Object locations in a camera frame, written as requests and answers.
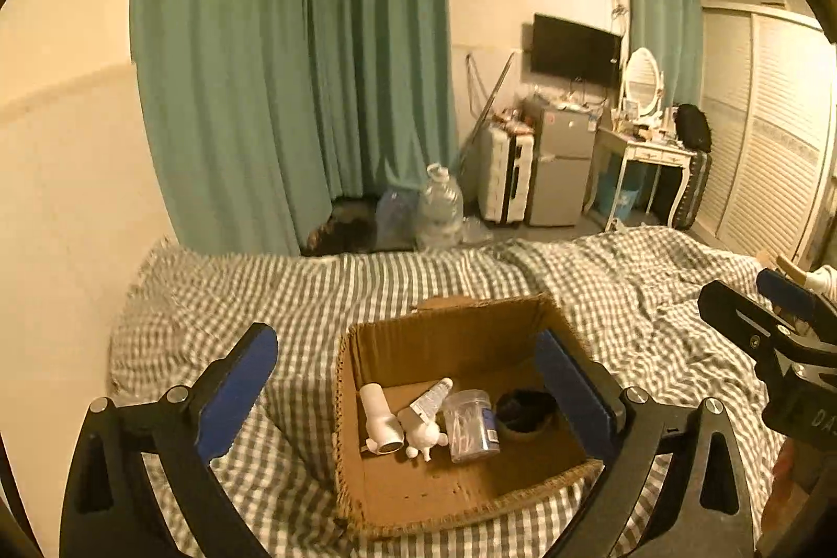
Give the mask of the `clear cotton swab jar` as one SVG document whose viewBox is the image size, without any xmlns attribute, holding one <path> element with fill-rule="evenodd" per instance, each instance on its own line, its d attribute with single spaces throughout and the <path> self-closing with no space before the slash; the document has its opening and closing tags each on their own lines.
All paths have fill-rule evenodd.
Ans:
<svg viewBox="0 0 837 558">
<path fill-rule="evenodd" d="M 443 404 L 451 462 L 464 464 L 501 452 L 490 396 L 483 390 L 451 392 Z"/>
</svg>

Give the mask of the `white cream tube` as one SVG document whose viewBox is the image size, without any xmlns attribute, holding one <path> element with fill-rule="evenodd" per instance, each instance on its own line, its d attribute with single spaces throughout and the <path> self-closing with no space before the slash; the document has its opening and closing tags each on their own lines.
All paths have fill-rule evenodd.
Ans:
<svg viewBox="0 0 837 558">
<path fill-rule="evenodd" d="M 427 388 L 423 394 L 410 402 L 410 409 L 425 424 L 431 424 L 437 418 L 438 411 L 443 406 L 448 394 L 453 389 L 454 381 L 450 377 L 441 378 L 436 384 Z"/>
</svg>

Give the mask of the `white blue plush toy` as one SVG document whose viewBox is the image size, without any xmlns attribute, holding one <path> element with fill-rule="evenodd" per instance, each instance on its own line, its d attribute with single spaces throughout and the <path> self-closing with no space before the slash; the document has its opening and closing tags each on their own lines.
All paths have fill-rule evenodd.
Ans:
<svg viewBox="0 0 837 558">
<path fill-rule="evenodd" d="M 448 435 L 435 420 L 426 422 L 410 408 L 397 412 L 397 419 L 404 430 L 406 456 L 410 460 L 421 458 L 424 462 L 430 462 L 434 448 L 445 448 L 450 444 Z"/>
</svg>

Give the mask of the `white plastic bottle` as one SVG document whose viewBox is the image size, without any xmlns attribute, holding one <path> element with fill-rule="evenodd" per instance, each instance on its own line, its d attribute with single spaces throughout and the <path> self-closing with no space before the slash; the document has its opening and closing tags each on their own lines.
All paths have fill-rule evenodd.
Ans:
<svg viewBox="0 0 837 558">
<path fill-rule="evenodd" d="M 383 456 L 396 453 L 404 445 L 404 430 L 379 384 L 366 384 L 359 390 L 360 402 L 366 416 L 366 448 Z"/>
</svg>

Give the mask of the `checkered bed sheet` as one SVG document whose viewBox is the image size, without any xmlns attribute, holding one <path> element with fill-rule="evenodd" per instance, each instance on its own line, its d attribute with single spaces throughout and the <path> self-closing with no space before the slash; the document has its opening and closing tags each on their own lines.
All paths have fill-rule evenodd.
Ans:
<svg viewBox="0 0 837 558">
<path fill-rule="evenodd" d="M 570 242 L 511 241 L 427 254 L 203 256 L 152 249 L 111 341 L 112 396 L 145 404 L 189 385 L 250 324 L 269 324 L 278 366 L 213 469 L 275 556 L 538 556 L 589 491 L 577 482 L 542 503 L 476 526 L 390 542 L 355 541 L 336 521 L 332 377 L 353 324 L 413 312 L 437 296 L 546 293 L 594 360 L 667 404 L 717 396 L 731 414 L 751 504 L 762 511 L 783 439 L 762 419 L 766 390 L 749 358 L 702 322 L 698 294 L 722 280 L 755 289 L 751 256 L 712 249 L 663 226 Z"/>
</svg>

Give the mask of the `brown cardboard box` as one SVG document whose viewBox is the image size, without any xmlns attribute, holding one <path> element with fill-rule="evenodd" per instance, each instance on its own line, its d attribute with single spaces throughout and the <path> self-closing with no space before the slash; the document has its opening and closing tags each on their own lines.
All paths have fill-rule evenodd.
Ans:
<svg viewBox="0 0 837 558">
<path fill-rule="evenodd" d="M 357 323 L 333 381 L 337 515 L 363 540 L 452 530 L 532 506 L 590 476 L 563 412 L 514 435 L 504 398 L 542 394 L 536 340 L 586 348 L 549 294 L 441 300 Z"/>
</svg>

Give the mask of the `blue waste bin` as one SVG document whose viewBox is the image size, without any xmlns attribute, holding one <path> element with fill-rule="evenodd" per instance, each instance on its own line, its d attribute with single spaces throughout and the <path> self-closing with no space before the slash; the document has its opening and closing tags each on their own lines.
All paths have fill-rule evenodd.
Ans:
<svg viewBox="0 0 837 558">
<path fill-rule="evenodd" d="M 616 190 L 616 180 L 617 177 L 613 174 L 598 175 L 596 208 L 603 218 L 607 218 L 610 211 L 614 211 L 616 220 L 626 222 L 640 195 L 642 181 L 631 180 L 626 176 L 620 190 Z"/>
</svg>

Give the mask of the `black backpack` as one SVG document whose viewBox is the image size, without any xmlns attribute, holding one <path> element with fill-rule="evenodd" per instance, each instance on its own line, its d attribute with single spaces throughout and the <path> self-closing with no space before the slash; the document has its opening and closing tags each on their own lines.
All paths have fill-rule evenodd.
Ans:
<svg viewBox="0 0 837 558">
<path fill-rule="evenodd" d="M 674 122 L 677 138 L 687 149 L 694 152 L 711 152 L 711 129 L 707 116 L 698 106 L 678 105 L 674 112 Z"/>
</svg>

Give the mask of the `white louvered wardrobe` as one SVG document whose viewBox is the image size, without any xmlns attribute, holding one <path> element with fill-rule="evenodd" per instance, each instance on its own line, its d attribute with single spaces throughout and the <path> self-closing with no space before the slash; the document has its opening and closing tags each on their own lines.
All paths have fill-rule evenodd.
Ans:
<svg viewBox="0 0 837 558">
<path fill-rule="evenodd" d="M 739 254 L 803 256 L 815 233 L 835 135 L 835 48 L 801 14 L 704 7 L 699 108 L 712 138 L 695 230 Z"/>
</svg>

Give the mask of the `oval white vanity mirror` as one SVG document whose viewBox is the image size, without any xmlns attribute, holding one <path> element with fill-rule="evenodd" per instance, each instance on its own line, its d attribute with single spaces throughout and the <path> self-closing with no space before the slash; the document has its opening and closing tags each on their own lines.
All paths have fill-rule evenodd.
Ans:
<svg viewBox="0 0 837 558">
<path fill-rule="evenodd" d="M 660 113 L 664 74 L 647 47 L 628 58 L 621 83 L 620 109 L 630 122 L 650 124 Z"/>
</svg>

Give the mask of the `large clear water bottle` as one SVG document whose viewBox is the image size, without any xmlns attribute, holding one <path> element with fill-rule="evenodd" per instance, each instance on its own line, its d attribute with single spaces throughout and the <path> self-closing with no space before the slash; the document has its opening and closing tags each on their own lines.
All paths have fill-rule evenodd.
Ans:
<svg viewBox="0 0 837 558">
<path fill-rule="evenodd" d="M 460 244 L 464 225 L 464 197 L 447 167 L 431 163 L 418 196 L 416 242 L 418 249 L 446 249 Z"/>
</svg>

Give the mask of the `small grey fridge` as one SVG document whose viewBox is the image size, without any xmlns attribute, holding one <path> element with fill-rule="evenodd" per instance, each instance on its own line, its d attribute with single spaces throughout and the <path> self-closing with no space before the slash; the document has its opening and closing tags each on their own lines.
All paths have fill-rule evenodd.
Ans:
<svg viewBox="0 0 837 558">
<path fill-rule="evenodd" d="M 559 108 L 540 95 L 524 102 L 535 131 L 526 219 L 532 226 L 575 226 L 582 215 L 592 166 L 596 118 L 587 110 Z"/>
</svg>

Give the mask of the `white suitcase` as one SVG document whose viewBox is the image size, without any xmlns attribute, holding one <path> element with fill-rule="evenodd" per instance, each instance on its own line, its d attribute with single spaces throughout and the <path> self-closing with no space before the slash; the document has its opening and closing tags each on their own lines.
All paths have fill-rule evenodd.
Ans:
<svg viewBox="0 0 837 558">
<path fill-rule="evenodd" d="M 478 205 L 482 218 L 495 224 L 522 222 L 528 204 L 534 136 L 488 126 L 480 138 Z"/>
</svg>

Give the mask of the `dark bag on floor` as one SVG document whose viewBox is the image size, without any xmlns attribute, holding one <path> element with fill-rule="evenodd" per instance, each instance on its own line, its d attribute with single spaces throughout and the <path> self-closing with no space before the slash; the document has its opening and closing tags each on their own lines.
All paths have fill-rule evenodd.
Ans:
<svg viewBox="0 0 837 558">
<path fill-rule="evenodd" d="M 325 224 L 302 247 L 303 256 L 370 254 L 376 248 L 376 202 L 370 198 L 339 197 Z"/>
</svg>

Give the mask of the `teal curtain by wardrobe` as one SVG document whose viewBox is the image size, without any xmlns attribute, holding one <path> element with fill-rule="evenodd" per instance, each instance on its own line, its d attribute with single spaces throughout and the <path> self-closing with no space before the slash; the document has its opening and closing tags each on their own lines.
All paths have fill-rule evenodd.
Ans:
<svg viewBox="0 0 837 558">
<path fill-rule="evenodd" d="M 630 48 L 648 48 L 664 74 L 662 108 L 698 105 L 704 65 L 701 0 L 630 0 Z"/>
</svg>

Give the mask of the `wall mounted black television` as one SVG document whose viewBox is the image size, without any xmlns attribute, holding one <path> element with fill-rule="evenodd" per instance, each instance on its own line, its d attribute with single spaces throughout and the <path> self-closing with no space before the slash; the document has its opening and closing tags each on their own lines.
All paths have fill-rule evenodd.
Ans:
<svg viewBox="0 0 837 558">
<path fill-rule="evenodd" d="M 621 37 L 611 32 L 534 15 L 530 69 L 536 74 L 616 89 L 620 80 Z"/>
</svg>

